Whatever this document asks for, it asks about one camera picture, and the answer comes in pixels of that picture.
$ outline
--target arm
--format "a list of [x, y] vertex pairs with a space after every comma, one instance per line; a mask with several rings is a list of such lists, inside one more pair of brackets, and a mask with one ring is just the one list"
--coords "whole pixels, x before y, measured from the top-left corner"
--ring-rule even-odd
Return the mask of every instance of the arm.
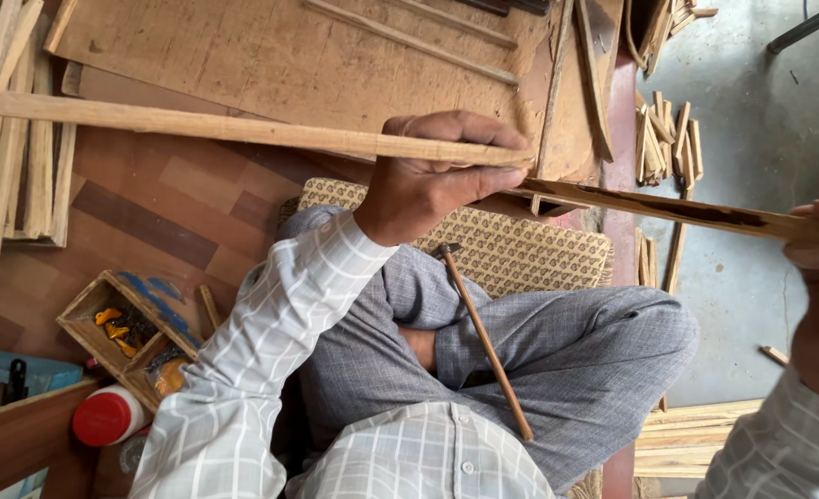
[[[819, 201], [792, 214], [819, 219]], [[714, 457], [698, 499], [819, 497], [819, 244], [791, 242], [807, 314], [792, 343], [792, 365], [755, 414], [740, 417]]]
[[[385, 133], [526, 147], [516, 131], [464, 112], [395, 118]], [[319, 334], [345, 316], [397, 244], [415, 240], [456, 208], [516, 187], [525, 170], [379, 158], [355, 213], [274, 244], [249, 273], [230, 317], [163, 400], [130, 497], [274, 498], [286, 472], [270, 455], [286, 377]]]

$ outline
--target concrete floor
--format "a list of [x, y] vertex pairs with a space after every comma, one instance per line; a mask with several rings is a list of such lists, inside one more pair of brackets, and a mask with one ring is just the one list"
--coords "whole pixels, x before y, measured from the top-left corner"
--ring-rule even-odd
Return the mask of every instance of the concrete floor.
[[[710, 0], [720, 7], [667, 42], [658, 71], [638, 75], [651, 99], [664, 93], [674, 109], [692, 103], [701, 121], [704, 178], [696, 201], [786, 212], [819, 198], [819, 31], [776, 57], [773, 38], [804, 19], [802, 0]], [[819, 0], [809, 0], [809, 14]], [[796, 84], [790, 71], [797, 76]], [[674, 182], [640, 192], [679, 196]], [[673, 224], [638, 218], [659, 244], [664, 276]], [[786, 353], [806, 310], [801, 278], [780, 244], [691, 226], [681, 260], [677, 297], [702, 327], [697, 357], [668, 392], [670, 407], [766, 396], [781, 369], [758, 352]], [[664, 493], [692, 492], [674, 486]]]

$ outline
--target beige patterned fabric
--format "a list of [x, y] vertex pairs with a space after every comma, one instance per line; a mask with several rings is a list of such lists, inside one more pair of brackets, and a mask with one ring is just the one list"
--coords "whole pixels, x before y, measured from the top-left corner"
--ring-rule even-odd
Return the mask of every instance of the beige patterned fabric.
[[[298, 210], [335, 204], [355, 210], [367, 188], [331, 178], [304, 184]], [[610, 285], [613, 244], [597, 232], [581, 232], [460, 208], [419, 238], [425, 252], [443, 243], [461, 243], [455, 255], [462, 275], [492, 298], [525, 291], [588, 289]]]

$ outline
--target wooden box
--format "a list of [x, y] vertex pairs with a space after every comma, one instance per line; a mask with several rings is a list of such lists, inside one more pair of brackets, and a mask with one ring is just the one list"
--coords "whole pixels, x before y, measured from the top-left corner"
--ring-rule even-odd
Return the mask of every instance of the wooden box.
[[[134, 305], [158, 329], [131, 359], [108, 339], [103, 326], [95, 324], [96, 313], [110, 306], [122, 309], [127, 304]], [[161, 398], [146, 379], [144, 368], [170, 341], [196, 359], [203, 336], [198, 326], [198, 307], [192, 305], [165, 281], [106, 270], [74, 298], [57, 321], [148, 410], [156, 413]]]

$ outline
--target leg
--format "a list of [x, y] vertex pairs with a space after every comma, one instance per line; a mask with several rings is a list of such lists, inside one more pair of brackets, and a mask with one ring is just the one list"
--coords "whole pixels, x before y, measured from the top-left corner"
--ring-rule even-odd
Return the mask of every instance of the leg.
[[[278, 235], [295, 237], [339, 211], [332, 206], [301, 211]], [[482, 303], [489, 301], [475, 288]], [[392, 256], [298, 370], [315, 449], [327, 448], [346, 425], [371, 415], [451, 400], [452, 391], [422, 368], [394, 321], [436, 329], [453, 323], [461, 310], [443, 264], [409, 246]]]
[[[526, 449], [558, 493], [637, 436], [698, 340], [689, 311], [643, 287], [524, 293], [479, 313], [533, 428]], [[437, 366], [456, 402], [516, 433], [497, 384], [459, 389], [488, 368], [468, 319], [437, 332]]]

